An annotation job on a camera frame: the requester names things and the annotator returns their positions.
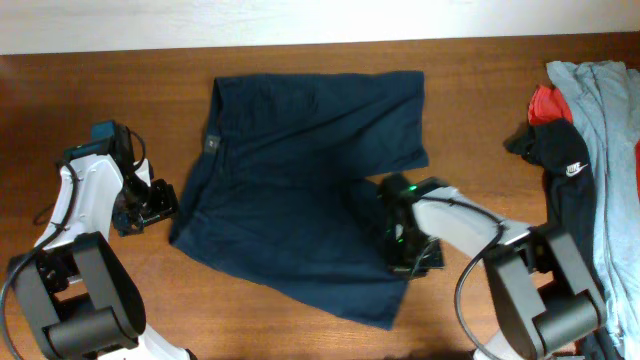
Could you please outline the light grey t-shirt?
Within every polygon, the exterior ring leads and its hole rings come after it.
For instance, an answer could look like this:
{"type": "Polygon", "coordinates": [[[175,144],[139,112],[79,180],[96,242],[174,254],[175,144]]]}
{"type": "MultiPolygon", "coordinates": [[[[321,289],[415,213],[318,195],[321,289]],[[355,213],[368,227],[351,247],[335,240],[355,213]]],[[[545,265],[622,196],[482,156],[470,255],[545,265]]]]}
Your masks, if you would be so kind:
{"type": "Polygon", "coordinates": [[[606,331],[624,359],[639,358],[639,71],[623,62],[546,65],[584,139],[595,181],[593,265],[606,331]]]}

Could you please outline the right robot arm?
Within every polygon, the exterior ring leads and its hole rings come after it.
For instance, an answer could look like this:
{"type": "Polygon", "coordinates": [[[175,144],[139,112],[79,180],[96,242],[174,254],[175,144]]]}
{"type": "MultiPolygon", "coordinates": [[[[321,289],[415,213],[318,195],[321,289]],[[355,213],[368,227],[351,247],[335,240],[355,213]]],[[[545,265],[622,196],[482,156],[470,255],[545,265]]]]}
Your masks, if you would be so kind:
{"type": "Polygon", "coordinates": [[[600,329],[604,300],[571,235],[553,223],[533,226],[492,212],[432,177],[417,184],[385,177],[387,263],[406,280],[444,265],[441,242],[469,256],[454,292],[456,317],[486,359],[550,359],[600,329]],[[499,331],[483,344],[462,313],[462,290],[483,265],[499,331]]]}

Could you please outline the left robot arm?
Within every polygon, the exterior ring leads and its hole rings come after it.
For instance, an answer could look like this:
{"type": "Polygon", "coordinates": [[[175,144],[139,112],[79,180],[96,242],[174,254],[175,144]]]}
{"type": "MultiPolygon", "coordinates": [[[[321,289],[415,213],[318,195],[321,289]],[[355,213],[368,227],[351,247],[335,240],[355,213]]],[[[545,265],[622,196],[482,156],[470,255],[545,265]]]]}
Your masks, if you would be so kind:
{"type": "Polygon", "coordinates": [[[13,292],[47,359],[183,359],[146,320],[143,299],[108,243],[173,217],[172,185],[137,158],[137,133],[113,120],[58,163],[59,195],[34,248],[11,259],[1,292],[13,292]]]}

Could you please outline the navy blue shorts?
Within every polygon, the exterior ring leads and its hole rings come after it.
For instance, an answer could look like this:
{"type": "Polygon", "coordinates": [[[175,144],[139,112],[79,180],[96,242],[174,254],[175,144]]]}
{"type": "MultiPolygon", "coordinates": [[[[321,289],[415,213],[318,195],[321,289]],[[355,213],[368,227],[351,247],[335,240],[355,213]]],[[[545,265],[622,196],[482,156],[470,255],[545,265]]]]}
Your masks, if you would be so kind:
{"type": "Polygon", "coordinates": [[[172,246],[337,317],[390,329],[408,283],[385,259],[373,177],[426,167],[420,71],[214,81],[172,246]]]}

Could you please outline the red garment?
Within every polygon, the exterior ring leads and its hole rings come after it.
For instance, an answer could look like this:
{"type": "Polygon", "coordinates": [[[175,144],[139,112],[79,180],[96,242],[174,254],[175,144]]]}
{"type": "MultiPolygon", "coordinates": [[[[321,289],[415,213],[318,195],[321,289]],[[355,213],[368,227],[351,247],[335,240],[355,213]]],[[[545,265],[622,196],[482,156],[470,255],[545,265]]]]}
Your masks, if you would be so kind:
{"type": "Polygon", "coordinates": [[[573,116],[562,92],[555,87],[538,85],[529,101],[528,123],[532,126],[548,124],[558,119],[573,123],[573,116]]]}

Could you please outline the black nike garment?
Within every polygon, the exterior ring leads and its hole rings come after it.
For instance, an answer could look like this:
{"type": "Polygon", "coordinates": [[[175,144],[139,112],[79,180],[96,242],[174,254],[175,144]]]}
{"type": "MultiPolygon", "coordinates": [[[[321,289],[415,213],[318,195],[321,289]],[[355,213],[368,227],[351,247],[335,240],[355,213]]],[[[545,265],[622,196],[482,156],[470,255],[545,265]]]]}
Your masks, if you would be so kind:
{"type": "Polygon", "coordinates": [[[523,124],[504,141],[505,149],[543,168],[547,221],[573,238],[599,293],[604,289],[593,263],[596,187],[586,142],[566,119],[523,124]]]}

